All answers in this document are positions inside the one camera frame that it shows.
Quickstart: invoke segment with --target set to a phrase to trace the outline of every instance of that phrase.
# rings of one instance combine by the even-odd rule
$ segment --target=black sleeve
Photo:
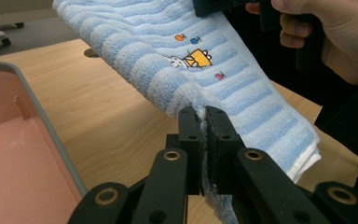
[[[358,155],[358,90],[344,102],[324,105],[315,125]]]
[[[281,29],[262,31],[260,17],[247,12],[244,6],[224,13],[268,78],[274,82],[318,105],[336,101],[333,98],[342,98],[342,95],[357,90],[327,66],[317,72],[297,71],[296,50],[281,44]]]

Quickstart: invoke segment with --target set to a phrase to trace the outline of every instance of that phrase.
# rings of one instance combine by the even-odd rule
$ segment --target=screw hole
[[[88,58],[99,58],[100,56],[93,49],[86,49],[84,51],[84,56]]]
[[[245,152],[245,157],[252,161],[261,161],[263,159],[263,155],[256,151]]]
[[[114,203],[118,198],[118,191],[114,188],[102,189],[95,195],[94,201],[99,205]]]
[[[327,190],[328,195],[336,200],[337,202],[353,205],[357,203],[357,198],[351,192],[338,188],[338,187],[330,187]]]
[[[164,159],[167,161],[176,161],[179,160],[180,154],[177,151],[168,151],[164,153]]]

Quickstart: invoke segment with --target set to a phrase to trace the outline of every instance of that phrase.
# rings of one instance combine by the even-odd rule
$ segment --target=finger
[[[252,14],[260,14],[260,5],[258,3],[248,3],[245,5],[245,8]]]
[[[297,35],[299,37],[307,37],[312,32],[312,25],[308,22],[296,20],[292,15],[283,13],[281,15],[281,26],[288,35]]]
[[[281,44],[287,48],[301,49],[304,46],[305,39],[303,37],[289,35],[281,31]]]
[[[288,14],[305,14],[310,13],[309,0],[271,0],[272,6],[280,12]]]

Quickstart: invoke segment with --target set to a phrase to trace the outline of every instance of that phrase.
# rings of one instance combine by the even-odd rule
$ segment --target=pink tray
[[[0,224],[67,223],[85,193],[22,73],[0,63]]]

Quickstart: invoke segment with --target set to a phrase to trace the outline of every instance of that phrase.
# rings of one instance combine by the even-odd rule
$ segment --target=black device
[[[179,134],[168,134],[149,176],[127,188],[91,189],[69,224],[184,224],[187,196],[202,194],[203,151],[217,194],[231,194],[240,224],[358,223],[358,190],[326,182],[311,193],[297,185],[264,151],[241,141],[227,114],[206,107],[207,141],[192,107],[179,112]]]
[[[273,8],[270,0],[193,0],[196,16],[204,17],[211,13],[230,10],[247,3],[259,3],[260,27],[263,31],[279,29],[281,13]],[[321,22],[313,15],[299,15],[299,20],[312,24],[312,34],[306,38],[303,48],[296,51],[296,69],[300,72],[313,72],[323,65],[321,61],[324,30]]]

